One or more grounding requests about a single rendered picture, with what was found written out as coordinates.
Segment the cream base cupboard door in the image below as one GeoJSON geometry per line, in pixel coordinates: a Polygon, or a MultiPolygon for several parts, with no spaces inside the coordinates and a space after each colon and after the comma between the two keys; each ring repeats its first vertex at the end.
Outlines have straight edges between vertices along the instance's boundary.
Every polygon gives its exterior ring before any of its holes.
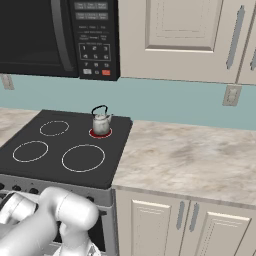
{"type": "Polygon", "coordinates": [[[256,256],[256,210],[191,201],[180,256],[256,256]],[[195,203],[199,212],[190,232],[195,203]]]}
{"type": "Polygon", "coordinates": [[[153,194],[116,191],[120,256],[179,256],[189,201],[153,194]],[[176,228],[180,201],[182,226],[176,228]]]}

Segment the beige wall socket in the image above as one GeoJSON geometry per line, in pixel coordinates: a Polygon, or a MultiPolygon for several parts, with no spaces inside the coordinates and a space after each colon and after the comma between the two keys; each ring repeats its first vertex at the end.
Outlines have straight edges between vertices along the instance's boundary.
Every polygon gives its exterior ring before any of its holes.
{"type": "Polygon", "coordinates": [[[228,84],[223,99],[223,106],[236,106],[242,90],[241,85],[228,84]]]}
{"type": "Polygon", "coordinates": [[[7,90],[14,89],[12,78],[9,74],[0,74],[0,78],[2,80],[2,83],[3,83],[5,89],[7,89],[7,90]]]}

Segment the cream wall cupboard door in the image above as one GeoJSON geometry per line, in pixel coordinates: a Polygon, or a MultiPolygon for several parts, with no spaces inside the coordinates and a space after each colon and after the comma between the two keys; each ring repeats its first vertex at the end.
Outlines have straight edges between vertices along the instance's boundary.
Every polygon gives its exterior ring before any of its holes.
{"type": "Polygon", "coordinates": [[[249,84],[256,85],[256,68],[252,71],[250,63],[253,58],[254,50],[256,48],[256,18],[253,22],[252,29],[250,32],[250,37],[248,45],[245,52],[245,57],[243,60],[241,72],[239,75],[239,84],[249,84]]]}
{"type": "Polygon", "coordinates": [[[256,0],[118,0],[118,6],[123,77],[236,81],[256,0]],[[245,15],[228,70],[241,5],[245,15]]]}

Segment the black stove with hob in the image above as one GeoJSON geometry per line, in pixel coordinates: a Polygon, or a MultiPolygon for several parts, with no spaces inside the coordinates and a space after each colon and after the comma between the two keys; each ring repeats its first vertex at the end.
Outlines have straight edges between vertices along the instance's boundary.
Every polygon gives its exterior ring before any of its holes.
{"type": "Polygon", "coordinates": [[[114,116],[110,132],[100,137],[93,134],[91,114],[41,111],[0,147],[0,193],[34,196],[31,188],[40,194],[54,186],[115,209],[111,184],[131,126],[130,118],[114,116]]]}

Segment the black microwave oven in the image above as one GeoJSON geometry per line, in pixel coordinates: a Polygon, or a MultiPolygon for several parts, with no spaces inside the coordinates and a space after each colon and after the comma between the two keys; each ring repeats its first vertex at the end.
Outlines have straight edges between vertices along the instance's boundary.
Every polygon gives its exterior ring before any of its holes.
{"type": "Polygon", "coordinates": [[[0,0],[0,73],[116,81],[118,1],[68,0],[76,73],[60,60],[50,0],[0,0]]]}

